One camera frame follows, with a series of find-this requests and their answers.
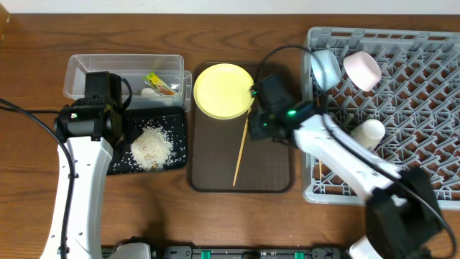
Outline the white tissue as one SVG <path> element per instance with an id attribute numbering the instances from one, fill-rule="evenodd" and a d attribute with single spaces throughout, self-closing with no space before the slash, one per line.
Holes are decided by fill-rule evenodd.
<path id="1" fill-rule="evenodd" d="M 154 90 L 151 87 L 144 88 L 141 91 L 141 96 L 143 98 L 154 98 L 155 96 L 158 96 L 158 95 L 159 94 L 156 92 L 156 90 Z"/>

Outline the wooden chopstick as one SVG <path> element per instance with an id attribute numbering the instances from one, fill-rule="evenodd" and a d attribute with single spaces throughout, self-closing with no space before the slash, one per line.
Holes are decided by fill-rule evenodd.
<path id="1" fill-rule="evenodd" d="M 246 115 L 246 119 L 245 119 L 245 123 L 244 123 L 244 130 L 243 130 L 242 137 L 241 137 L 241 144 L 240 144 L 240 147 L 239 147 L 239 154 L 238 154 L 238 158 L 237 158 L 237 162 L 236 162 L 236 168 L 235 168 L 235 171 L 234 171 L 234 179 L 233 179 L 233 182 L 232 182 L 233 187 L 235 187 L 235 185 L 236 185 L 236 181 L 237 181 L 237 178 L 238 178 L 239 169 L 240 169 L 240 165 L 241 165 L 241 159 L 242 159 L 242 155 L 243 155 L 243 152 L 244 152 L 244 144 L 245 144 L 245 140 L 246 140 L 246 136 L 247 136 L 250 112 L 251 112 L 251 108 L 249 108 L 247 110 L 247 115 Z"/>
<path id="2" fill-rule="evenodd" d="M 321 101 L 320 101 L 320 98 L 318 97 L 316 99 L 316 104 L 318 106 L 318 108 L 321 108 Z M 322 181 L 322 166 L 323 166 L 323 163 L 320 159 L 318 159 L 318 172 L 319 172 L 319 181 L 321 182 Z"/>

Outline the green yellow snack wrapper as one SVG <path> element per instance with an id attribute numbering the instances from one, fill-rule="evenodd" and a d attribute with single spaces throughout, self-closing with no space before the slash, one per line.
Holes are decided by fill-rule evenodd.
<path id="1" fill-rule="evenodd" d="M 159 76 L 153 71 L 144 77 L 145 81 L 159 94 L 174 96 L 176 92 L 172 90 Z"/>

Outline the light blue bowl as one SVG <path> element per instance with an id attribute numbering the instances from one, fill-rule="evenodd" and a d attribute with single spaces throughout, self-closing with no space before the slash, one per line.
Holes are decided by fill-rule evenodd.
<path id="1" fill-rule="evenodd" d="M 341 70 L 336 56 L 330 50 L 315 51 L 310 56 L 313 75 L 323 91 L 336 87 L 341 80 Z"/>

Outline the white cup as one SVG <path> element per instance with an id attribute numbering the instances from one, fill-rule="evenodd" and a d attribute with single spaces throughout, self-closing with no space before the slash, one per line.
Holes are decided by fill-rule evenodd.
<path id="1" fill-rule="evenodd" d="M 383 123 L 376 119 L 368 119 L 353 129 L 350 136 L 367 150 L 374 150 L 385 136 Z"/>

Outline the white bowl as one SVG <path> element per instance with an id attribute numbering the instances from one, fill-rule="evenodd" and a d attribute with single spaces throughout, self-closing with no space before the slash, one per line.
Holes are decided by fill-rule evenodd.
<path id="1" fill-rule="evenodd" d="M 345 57 L 343 65 L 347 76 L 363 91 L 371 91 L 382 78 L 378 63 L 366 52 L 359 51 Z"/>

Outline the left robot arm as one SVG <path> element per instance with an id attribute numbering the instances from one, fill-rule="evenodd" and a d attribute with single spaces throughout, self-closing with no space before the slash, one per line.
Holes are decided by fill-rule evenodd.
<path id="1" fill-rule="evenodd" d="M 126 129 L 124 107 L 64 106 L 55 119 L 59 174 L 43 258 L 101 258 L 101 212 L 113 146 Z"/>

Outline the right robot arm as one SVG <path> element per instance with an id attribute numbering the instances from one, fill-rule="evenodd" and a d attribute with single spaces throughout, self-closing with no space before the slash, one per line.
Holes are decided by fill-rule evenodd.
<path id="1" fill-rule="evenodd" d="M 316 157 L 364 201 L 366 234 L 348 258 L 429 258 L 427 241 L 442 230 L 453 235 L 421 168 L 405 171 L 364 149 L 315 104 L 255 109 L 248 123 L 253 140 L 270 137 Z"/>

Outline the grey dishwasher rack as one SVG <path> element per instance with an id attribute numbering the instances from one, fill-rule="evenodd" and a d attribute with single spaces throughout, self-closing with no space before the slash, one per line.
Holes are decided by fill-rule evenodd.
<path id="1" fill-rule="evenodd" d="M 442 209 L 459 208 L 459 34 L 390 29 L 314 27 L 304 42 L 342 61 L 370 54 L 382 77 L 366 92 L 346 74 L 325 105 L 345 132 L 368 119 L 386 129 L 375 153 L 429 176 Z"/>

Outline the yellow plate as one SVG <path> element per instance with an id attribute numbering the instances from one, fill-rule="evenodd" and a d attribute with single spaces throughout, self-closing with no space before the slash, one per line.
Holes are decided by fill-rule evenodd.
<path id="1" fill-rule="evenodd" d="M 214 119 L 233 119 L 254 102 L 254 79 L 241 66 L 219 63 L 206 68 L 195 80 L 193 95 L 198 108 Z"/>

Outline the clear plastic bin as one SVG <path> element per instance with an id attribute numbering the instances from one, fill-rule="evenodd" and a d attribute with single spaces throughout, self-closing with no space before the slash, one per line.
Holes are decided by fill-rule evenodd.
<path id="1" fill-rule="evenodd" d="M 125 78 L 132 89 L 130 109 L 148 109 L 163 106 L 179 106 L 190 110 L 192 95 L 192 73 L 184 69 L 180 55 L 161 54 L 77 54 L 70 57 L 64 96 L 69 99 L 84 97 L 87 73 L 108 71 Z M 141 91 L 149 86 L 144 77 L 154 72 L 172 90 L 174 96 L 159 94 L 154 98 L 143 98 Z"/>

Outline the brown serving tray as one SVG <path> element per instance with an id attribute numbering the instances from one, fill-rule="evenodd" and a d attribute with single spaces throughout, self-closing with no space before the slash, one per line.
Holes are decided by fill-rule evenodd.
<path id="1" fill-rule="evenodd" d="M 200 192 L 282 193 L 294 183 L 294 149 L 271 139 L 252 140 L 247 130 L 238 178 L 232 186 L 246 114 L 214 119 L 193 102 L 189 185 Z"/>

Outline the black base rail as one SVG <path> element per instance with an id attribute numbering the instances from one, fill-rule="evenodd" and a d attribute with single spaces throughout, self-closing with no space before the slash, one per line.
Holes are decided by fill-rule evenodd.
<path id="1" fill-rule="evenodd" d="M 150 245 L 153 259 L 344 259 L 349 258 L 340 247 L 203 247 L 192 242 L 160 244 L 146 237 L 131 237 L 114 247 L 102 246 L 102 257 L 109 258 L 122 245 L 140 241 Z"/>

